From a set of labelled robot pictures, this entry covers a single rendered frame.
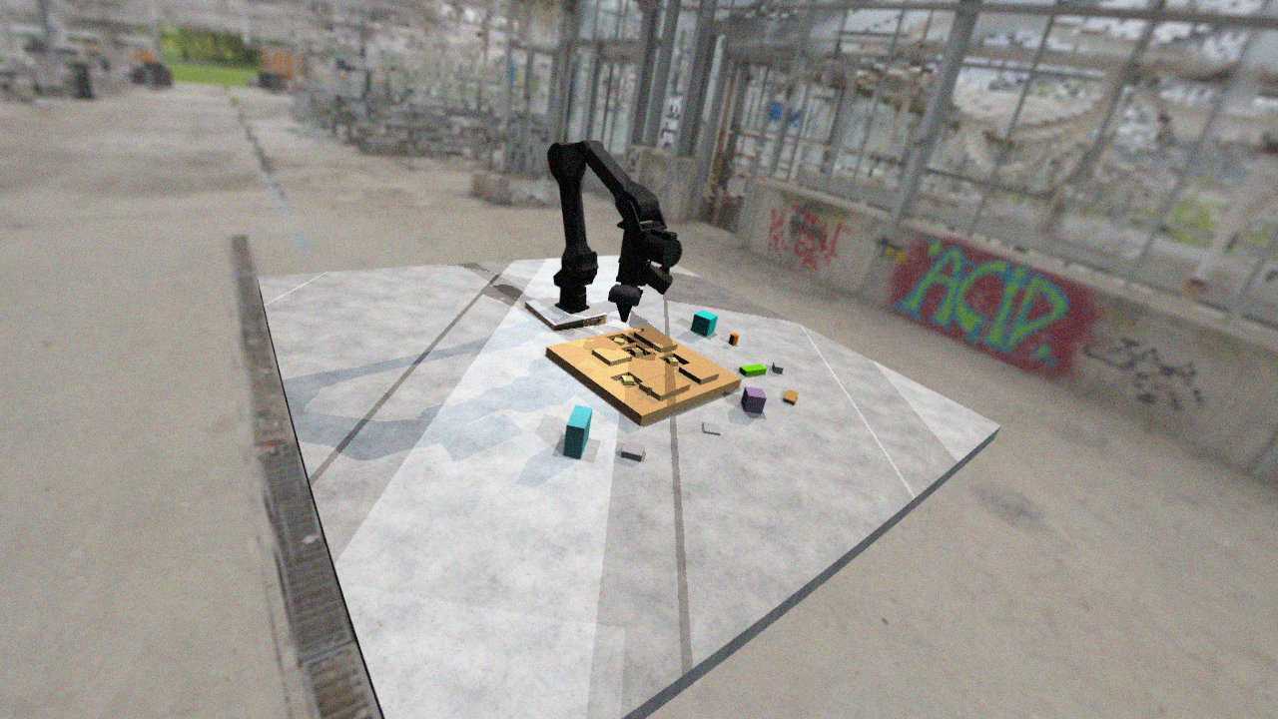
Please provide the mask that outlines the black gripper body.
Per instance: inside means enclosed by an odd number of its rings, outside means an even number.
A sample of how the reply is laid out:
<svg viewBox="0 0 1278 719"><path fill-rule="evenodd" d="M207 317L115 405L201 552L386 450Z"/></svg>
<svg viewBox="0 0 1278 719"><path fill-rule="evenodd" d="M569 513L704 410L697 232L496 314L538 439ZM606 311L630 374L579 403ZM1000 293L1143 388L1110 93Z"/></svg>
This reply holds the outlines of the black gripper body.
<svg viewBox="0 0 1278 719"><path fill-rule="evenodd" d="M645 258L636 258L636 255L631 255L630 258L630 255L624 255L621 252L619 258L619 275L615 281L619 284L613 284L613 287L610 290L608 301L612 301L612 304L638 307L642 298L642 292L638 286L640 286L639 281L647 263L648 259Z"/></svg>

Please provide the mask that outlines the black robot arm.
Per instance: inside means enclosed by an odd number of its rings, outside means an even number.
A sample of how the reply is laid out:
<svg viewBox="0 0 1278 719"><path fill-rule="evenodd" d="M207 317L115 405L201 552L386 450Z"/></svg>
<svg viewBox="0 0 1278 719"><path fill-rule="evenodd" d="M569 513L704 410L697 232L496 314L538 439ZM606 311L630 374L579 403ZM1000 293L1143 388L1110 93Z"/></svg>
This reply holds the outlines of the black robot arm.
<svg viewBox="0 0 1278 719"><path fill-rule="evenodd" d="M570 315L589 309L585 286L593 284L599 268L596 252L587 246L581 199L581 178L587 165L612 193L615 208L624 218L624 222L617 223L619 229L624 229L622 254L648 259L640 286L649 284L653 290L665 295L674 281L672 275L668 275L670 266L676 266L681 259L682 246L677 241L677 232L666 231L667 225L654 193L633 183L599 140L552 143L547 158L551 174L560 184L566 238L562 268L553 277L555 286L560 287L560 304L555 307ZM652 266L652 261L661 264L659 268Z"/></svg>

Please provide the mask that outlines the teal block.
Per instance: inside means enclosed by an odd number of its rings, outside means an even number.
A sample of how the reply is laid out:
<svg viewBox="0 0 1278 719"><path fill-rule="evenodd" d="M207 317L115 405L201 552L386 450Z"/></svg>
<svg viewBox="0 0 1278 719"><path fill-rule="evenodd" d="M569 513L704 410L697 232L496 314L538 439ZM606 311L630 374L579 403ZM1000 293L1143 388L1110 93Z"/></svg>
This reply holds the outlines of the teal block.
<svg viewBox="0 0 1278 719"><path fill-rule="evenodd" d="M564 455L581 458L588 441L592 421L592 407L576 405L569 418L564 438Z"/></svg>

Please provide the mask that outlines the teal cube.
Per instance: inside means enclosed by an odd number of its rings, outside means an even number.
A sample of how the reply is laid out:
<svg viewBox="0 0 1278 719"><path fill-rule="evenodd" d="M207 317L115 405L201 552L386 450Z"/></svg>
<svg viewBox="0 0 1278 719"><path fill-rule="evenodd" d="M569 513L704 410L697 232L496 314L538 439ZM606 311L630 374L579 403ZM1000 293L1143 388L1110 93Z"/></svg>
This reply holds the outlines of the teal cube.
<svg viewBox="0 0 1278 719"><path fill-rule="evenodd" d="M702 310L700 313L694 314L691 331L703 336L712 335L714 333L717 319L718 315L705 313Z"/></svg>

